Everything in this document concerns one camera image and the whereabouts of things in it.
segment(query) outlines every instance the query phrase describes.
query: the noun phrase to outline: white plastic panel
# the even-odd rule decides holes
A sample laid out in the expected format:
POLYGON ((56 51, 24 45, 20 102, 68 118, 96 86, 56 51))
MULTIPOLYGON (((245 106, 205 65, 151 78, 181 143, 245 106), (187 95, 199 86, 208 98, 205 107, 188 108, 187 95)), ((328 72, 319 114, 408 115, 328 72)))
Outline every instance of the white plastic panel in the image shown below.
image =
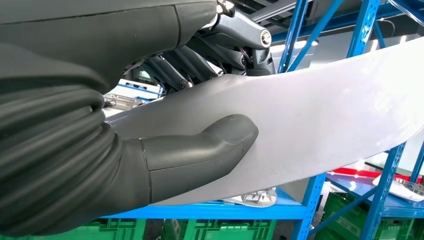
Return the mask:
POLYGON ((123 137, 191 135, 245 114, 259 136, 227 176, 160 205, 223 199, 307 178, 397 146, 424 126, 424 38, 322 67, 224 75, 108 119, 123 137))

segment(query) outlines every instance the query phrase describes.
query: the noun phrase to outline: white flexible sheet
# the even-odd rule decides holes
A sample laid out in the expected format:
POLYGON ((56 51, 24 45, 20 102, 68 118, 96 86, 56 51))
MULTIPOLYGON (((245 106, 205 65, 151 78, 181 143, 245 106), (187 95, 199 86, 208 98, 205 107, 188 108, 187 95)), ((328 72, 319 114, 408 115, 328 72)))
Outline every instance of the white flexible sheet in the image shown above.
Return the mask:
POLYGON ((320 68, 224 75, 108 118, 123 137, 192 135, 230 114, 259 128, 227 176, 157 205, 224 199, 342 167, 424 126, 424 37, 320 68))

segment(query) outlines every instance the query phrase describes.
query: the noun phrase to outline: green storage bin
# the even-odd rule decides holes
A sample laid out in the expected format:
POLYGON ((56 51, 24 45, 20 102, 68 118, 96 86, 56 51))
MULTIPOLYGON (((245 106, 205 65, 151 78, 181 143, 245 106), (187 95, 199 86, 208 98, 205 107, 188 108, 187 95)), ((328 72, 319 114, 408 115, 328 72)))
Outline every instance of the green storage bin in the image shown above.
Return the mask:
POLYGON ((276 220, 167 219, 161 240, 272 240, 276 220))
POLYGON ((146 219, 99 218, 65 233, 49 236, 8 237, 0 240, 142 240, 146 219))
MULTIPOLYGON (((324 207, 322 220, 328 219, 354 200, 355 197, 348 193, 330 193, 324 207)), ((328 224, 327 228, 339 234, 345 240, 358 240, 367 220, 369 209, 368 204, 360 203, 328 224)), ((373 240, 407 240, 413 223, 414 219, 411 218, 382 218, 373 240)))
POLYGON ((331 229, 324 228, 317 232, 313 240, 343 240, 344 238, 331 229))
POLYGON ((424 240, 424 219, 415 219, 408 240, 424 240))

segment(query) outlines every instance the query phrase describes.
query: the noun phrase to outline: green plastic crate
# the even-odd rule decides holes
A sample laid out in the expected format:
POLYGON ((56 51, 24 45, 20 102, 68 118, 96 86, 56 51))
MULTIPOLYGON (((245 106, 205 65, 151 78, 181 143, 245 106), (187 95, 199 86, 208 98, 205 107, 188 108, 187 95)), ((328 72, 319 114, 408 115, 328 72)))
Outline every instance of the green plastic crate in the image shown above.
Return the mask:
POLYGON ((276 220, 165 221, 161 240, 272 240, 276 220))
MULTIPOLYGON (((324 207, 322 220, 328 219, 354 200, 355 197, 348 193, 330 193, 324 207)), ((369 209, 368 204, 360 203, 329 223, 327 227, 343 236, 345 240, 358 240, 367 220, 369 209)), ((414 219, 411 218, 382 218, 373 240, 407 240, 413 223, 414 219)))
POLYGON ((415 219, 408 240, 424 240, 424 219, 415 219))
POLYGON ((317 232, 313 240, 343 240, 344 238, 331 229, 324 228, 317 232))
POLYGON ((146 219, 99 218, 88 224, 49 236, 8 237, 0 240, 142 240, 146 219))

